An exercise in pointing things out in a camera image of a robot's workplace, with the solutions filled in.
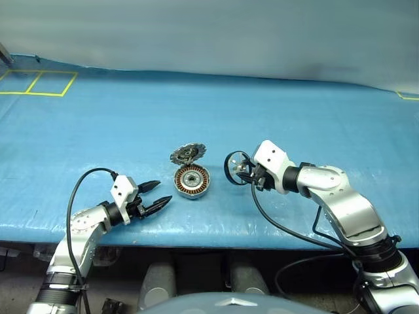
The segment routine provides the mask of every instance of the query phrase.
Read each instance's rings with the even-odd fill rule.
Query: blue tarp
[[[296,164],[344,169],[351,185],[376,207],[400,247],[419,247],[419,103],[393,92],[351,84],[185,73],[108,71],[16,57],[16,69],[43,73],[32,92],[0,94],[0,240],[58,242],[76,180],[109,167],[137,183],[161,180],[145,204],[172,195],[164,210],[107,234],[107,245],[313,249],[269,225],[249,186],[233,186],[223,161],[252,153],[264,139]],[[7,70],[0,67],[0,75]],[[11,72],[0,93],[25,91],[37,72]],[[178,196],[169,157],[190,142],[207,146],[198,161],[211,174],[199,200]],[[82,184],[74,211],[111,200],[111,178]],[[314,202],[298,194],[260,194],[277,221],[313,236]],[[320,229],[331,231],[320,222]]]

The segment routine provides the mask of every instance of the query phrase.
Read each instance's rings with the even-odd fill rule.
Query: yellow tape line
[[[37,74],[37,76],[35,77],[35,80],[32,81],[32,83],[29,85],[29,87],[27,88],[27,90],[25,91],[26,93],[29,93],[31,91],[31,89],[34,87],[34,85],[37,83],[37,81],[39,80],[39,78],[41,77],[41,75],[43,74],[43,72],[39,72]]]
[[[404,99],[404,100],[419,100],[419,97],[406,97],[406,96],[403,96],[402,94],[401,94],[401,92],[399,92],[398,90],[396,90],[395,91],[395,93],[401,98],[401,99]]]
[[[7,70],[1,77],[0,80],[3,80],[9,73],[11,72],[21,72],[21,73],[38,73],[37,76],[33,79],[32,83],[27,87],[25,92],[0,92],[0,95],[34,95],[34,96],[53,96],[53,97],[63,97],[70,86],[74,83],[78,72],[72,71],[49,71],[49,70]],[[42,74],[44,73],[62,73],[62,74],[72,74],[70,81],[65,86],[64,90],[61,93],[39,93],[39,92],[31,92],[32,88],[38,82]]]

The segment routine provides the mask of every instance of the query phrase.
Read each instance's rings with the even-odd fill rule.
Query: white wall
[[[10,53],[419,94],[418,0],[0,0]]]

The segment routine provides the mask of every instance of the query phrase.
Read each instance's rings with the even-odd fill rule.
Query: wire
[[[317,223],[319,222],[319,218],[320,218],[320,213],[321,213],[321,206],[319,206],[318,210],[317,210],[317,215],[316,215],[316,219],[314,219],[314,223],[313,223],[313,227],[312,230],[315,234],[317,234],[318,236],[321,237],[325,237],[326,239],[329,239],[330,241],[335,242],[336,244],[340,245],[350,256],[356,258],[355,253],[353,252],[353,250],[351,250],[347,245],[345,245],[343,242],[339,241],[338,239],[328,235],[328,234],[324,234],[323,232],[317,231]]]
[[[259,201],[257,200],[257,196],[256,196],[256,191],[255,191],[255,181],[251,182],[251,195],[253,196],[253,201],[256,204],[256,207],[258,208],[259,212],[262,214],[262,216],[269,221],[272,225],[274,225],[275,227],[277,227],[278,229],[294,236],[297,237],[301,240],[316,244],[316,245],[320,245],[321,247],[327,247],[328,249],[331,249],[333,251],[342,251],[342,249],[340,247],[337,247],[335,245],[332,244],[328,244],[322,241],[318,241],[316,239],[312,239],[310,237],[306,237],[305,235],[299,234],[291,229],[286,228],[285,226],[282,226],[281,224],[277,223],[275,220],[273,220],[272,218],[269,217],[269,215],[264,211],[264,209],[262,208],[261,204],[259,203]]]
[[[353,312],[355,312],[359,307],[361,306],[360,303],[358,303],[353,309],[351,309],[349,312],[347,312],[346,314],[352,314]]]
[[[81,275],[80,268],[77,265],[76,259],[74,257],[73,246],[71,244],[71,228],[70,228],[71,208],[73,207],[74,197],[76,195],[77,190],[80,187],[80,184],[82,183],[82,181],[84,180],[85,177],[87,177],[89,174],[91,174],[92,172],[95,172],[95,171],[109,172],[112,175],[112,178],[115,178],[115,175],[117,175],[114,171],[112,171],[110,169],[107,169],[107,168],[94,168],[94,169],[88,170],[76,182],[76,185],[74,186],[74,189],[71,192],[70,200],[68,201],[68,205],[67,205],[67,220],[66,220],[66,226],[65,226],[66,227],[65,233],[66,233],[66,238],[67,238],[68,255],[70,257],[71,263],[73,265],[73,268],[74,268],[76,276],[77,276],[77,281],[79,282],[80,286],[84,285],[84,279],[83,279],[83,276]],[[88,298],[87,298],[87,293],[86,293],[84,288],[81,289],[81,294],[82,294],[82,297],[83,297],[84,308],[86,310],[86,314],[90,314],[90,307],[89,307],[89,302],[88,302]]]
[[[344,256],[344,254],[339,253],[339,254],[318,255],[318,256],[303,258],[301,260],[297,260],[295,262],[292,262],[290,264],[285,265],[283,268],[280,268],[275,274],[274,283],[275,283],[276,289],[278,290],[278,292],[281,294],[282,297],[284,297],[285,299],[290,299],[290,297],[288,297],[288,295],[283,291],[283,289],[281,288],[280,283],[279,283],[280,275],[285,270],[288,270],[289,268],[292,268],[296,265],[303,264],[303,263],[306,263],[306,262],[313,262],[315,260],[323,260],[323,259],[326,259],[326,258],[334,258],[334,257],[341,257],[341,256]]]
[[[81,296],[77,298],[76,308],[77,308],[77,314],[81,314]]]

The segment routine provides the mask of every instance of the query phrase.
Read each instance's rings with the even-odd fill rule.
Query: gear
[[[205,194],[210,185],[208,171],[201,166],[192,164],[181,167],[175,174],[177,191],[186,198],[199,198]]]
[[[201,143],[190,143],[179,147],[170,155],[170,161],[177,165],[190,165],[203,157],[206,148]]]

